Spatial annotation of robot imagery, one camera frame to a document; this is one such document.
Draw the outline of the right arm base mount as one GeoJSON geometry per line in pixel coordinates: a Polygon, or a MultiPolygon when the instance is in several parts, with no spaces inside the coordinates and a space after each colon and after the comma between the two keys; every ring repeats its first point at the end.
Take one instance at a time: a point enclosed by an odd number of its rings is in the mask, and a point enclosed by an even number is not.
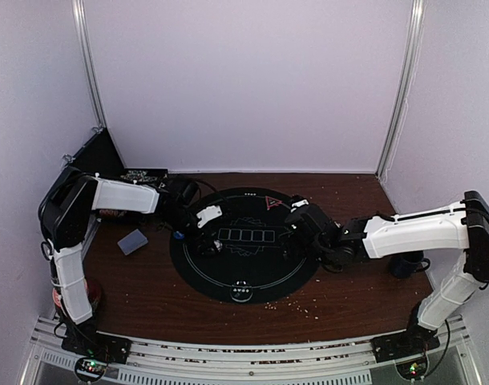
{"type": "Polygon", "coordinates": [[[437,337],[409,338],[404,332],[371,340],[376,363],[393,361],[398,375],[408,381],[422,380],[430,372],[428,352],[440,347],[437,337]]]}

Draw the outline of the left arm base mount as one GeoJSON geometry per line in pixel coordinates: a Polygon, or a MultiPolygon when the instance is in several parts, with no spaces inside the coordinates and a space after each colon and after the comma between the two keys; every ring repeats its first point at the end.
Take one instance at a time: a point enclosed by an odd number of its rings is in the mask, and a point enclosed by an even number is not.
{"type": "Polygon", "coordinates": [[[61,347],[65,351],[79,355],[74,363],[74,374],[85,383],[93,383],[105,376],[113,363],[125,364],[131,350],[131,340],[107,334],[97,334],[99,344],[87,340],[76,341],[65,337],[61,347]]]}

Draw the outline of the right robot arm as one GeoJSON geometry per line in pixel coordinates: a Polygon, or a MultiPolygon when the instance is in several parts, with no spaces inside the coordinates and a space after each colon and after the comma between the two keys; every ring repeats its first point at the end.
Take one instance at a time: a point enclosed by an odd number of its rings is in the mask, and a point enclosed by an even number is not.
{"type": "Polygon", "coordinates": [[[398,345],[410,355],[472,294],[489,284],[489,206],[467,191],[450,205],[404,215],[376,214],[340,225],[313,203],[293,198],[285,218],[288,252],[315,257],[339,270],[384,257],[420,256],[427,250],[457,249],[460,256],[440,287],[414,307],[398,345]]]}

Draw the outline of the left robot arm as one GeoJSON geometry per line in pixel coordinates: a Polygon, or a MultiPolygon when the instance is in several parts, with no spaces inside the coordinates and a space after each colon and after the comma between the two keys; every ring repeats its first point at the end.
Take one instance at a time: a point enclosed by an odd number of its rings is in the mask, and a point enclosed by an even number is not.
{"type": "Polygon", "coordinates": [[[192,241],[203,254],[215,254],[221,243],[209,226],[224,215],[220,204],[195,211],[190,204],[199,180],[125,180],[98,173],[64,172],[38,208],[38,220],[50,263],[51,281],[59,308],[75,328],[71,341],[86,356],[103,349],[103,338],[87,324],[94,312],[88,299],[83,270],[83,245],[91,218],[109,210],[158,217],[192,241]]]}

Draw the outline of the red triangle marker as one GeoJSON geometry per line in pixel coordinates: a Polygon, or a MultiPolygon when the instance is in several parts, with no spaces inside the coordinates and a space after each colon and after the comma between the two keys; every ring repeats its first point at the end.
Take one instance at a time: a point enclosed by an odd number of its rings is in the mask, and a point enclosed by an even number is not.
{"type": "Polygon", "coordinates": [[[277,199],[276,197],[270,197],[270,196],[265,196],[265,205],[266,209],[270,210],[274,207],[278,207],[282,205],[283,201],[280,199],[277,199]]]}

